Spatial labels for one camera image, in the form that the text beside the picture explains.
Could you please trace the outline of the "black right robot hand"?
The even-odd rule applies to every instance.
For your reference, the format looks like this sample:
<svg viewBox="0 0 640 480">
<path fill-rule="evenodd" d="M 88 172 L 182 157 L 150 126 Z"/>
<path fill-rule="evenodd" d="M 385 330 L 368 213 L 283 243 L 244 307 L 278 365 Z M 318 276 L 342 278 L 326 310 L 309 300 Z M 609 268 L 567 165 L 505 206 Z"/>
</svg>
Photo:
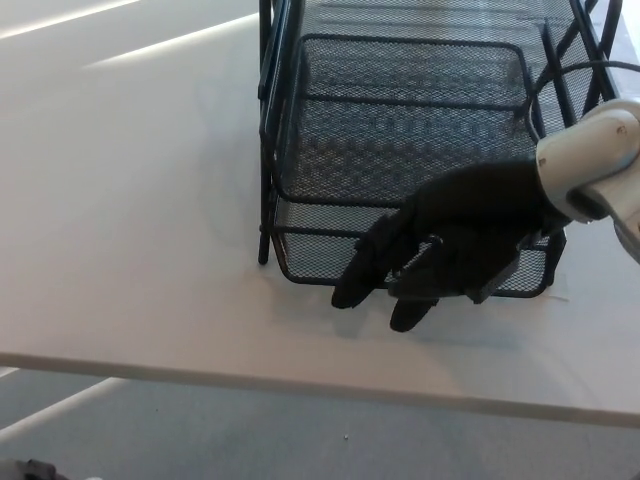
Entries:
<svg viewBox="0 0 640 480">
<path fill-rule="evenodd" d="M 523 247 L 569 222 L 547 198 L 533 163 L 451 171 L 423 184 L 369 228 L 331 304 L 354 308 L 394 275 L 390 327 L 410 331 L 443 298 L 485 301 L 516 269 Z"/>
</svg>

